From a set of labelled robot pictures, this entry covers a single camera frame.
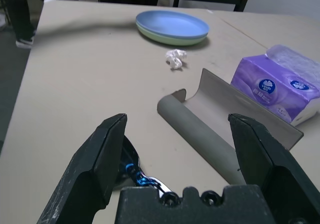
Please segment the cardboard tube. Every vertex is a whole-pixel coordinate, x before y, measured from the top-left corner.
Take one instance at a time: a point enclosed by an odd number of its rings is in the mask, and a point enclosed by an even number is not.
[[[174,96],[163,97],[157,111],[229,184],[246,183],[235,149]]]

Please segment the shoe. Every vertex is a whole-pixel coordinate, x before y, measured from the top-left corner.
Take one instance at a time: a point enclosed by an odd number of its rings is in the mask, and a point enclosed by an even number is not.
[[[30,39],[18,39],[15,41],[15,45],[17,48],[22,49],[31,49],[32,44],[34,43],[34,37],[31,37]]]

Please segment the green plate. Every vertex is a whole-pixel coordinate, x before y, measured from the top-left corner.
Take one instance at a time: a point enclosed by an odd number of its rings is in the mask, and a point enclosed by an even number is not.
[[[177,38],[162,36],[162,35],[153,33],[149,30],[144,29],[138,23],[136,23],[136,26],[138,27],[138,30],[147,38],[150,38],[159,43],[169,44],[173,46],[191,46],[203,41],[207,37],[207,36],[203,36],[197,39],[177,39]]]

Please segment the stacked plates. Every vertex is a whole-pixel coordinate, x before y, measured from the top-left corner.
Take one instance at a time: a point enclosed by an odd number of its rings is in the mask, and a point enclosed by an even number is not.
[[[201,42],[209,26],[194,16],[175,11],[151,10],[136,16],[136,25],[146,37],[160,43],[189,46]]]

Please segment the blue plate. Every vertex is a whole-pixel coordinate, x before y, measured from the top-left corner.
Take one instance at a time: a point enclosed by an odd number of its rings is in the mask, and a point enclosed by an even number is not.
[[[177,39],[205,37],[209,26],[192,15],[167,10],[150,10],[136,16],[136,23],[158,35]]]

